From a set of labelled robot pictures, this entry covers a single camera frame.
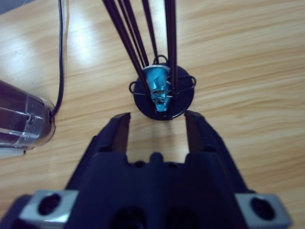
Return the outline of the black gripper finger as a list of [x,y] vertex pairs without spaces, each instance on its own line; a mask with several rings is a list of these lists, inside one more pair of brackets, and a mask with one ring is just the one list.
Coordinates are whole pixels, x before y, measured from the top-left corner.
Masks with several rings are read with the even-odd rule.
[[96,153],[119,152],[126,154],[130,119],[130,113],[117,114],[92,138],[66,185],[66,189],[76,190],[79,188],[81,180],[89,168],[90,161]]
[[221,136],[198,112],[187,110],[186,120],[187,139],[190,153],[208,152],[217,156],[228,181],[235,193],[248,193],[250,189],[244,182],[229,150]]

